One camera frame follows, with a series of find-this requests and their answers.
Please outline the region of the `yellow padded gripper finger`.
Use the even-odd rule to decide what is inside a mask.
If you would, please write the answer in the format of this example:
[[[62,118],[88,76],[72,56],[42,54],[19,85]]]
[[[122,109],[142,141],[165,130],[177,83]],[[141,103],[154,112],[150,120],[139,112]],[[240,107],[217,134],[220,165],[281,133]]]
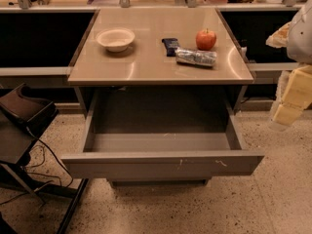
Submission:
[[[272,35],[270,35],[265,44],[272,48],[286,48],[289,42],[289,29],[290,23],[287,22],[278,30],[276,30]]]
[[[270,109],[269,127],[284,131],[312,103],[312,65],[283,71],[278,80],[276,99]]]

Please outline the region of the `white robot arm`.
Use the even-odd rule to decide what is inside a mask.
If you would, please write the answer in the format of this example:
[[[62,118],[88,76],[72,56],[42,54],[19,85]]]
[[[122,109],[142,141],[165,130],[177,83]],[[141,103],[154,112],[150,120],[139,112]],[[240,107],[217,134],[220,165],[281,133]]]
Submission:
[[[312,0],[270,35],[266,44],[273,48],[285,47],[287,56],[298,63],[293,71],[281,73],[270,109],[270,128],[281,132],[312,103]]]

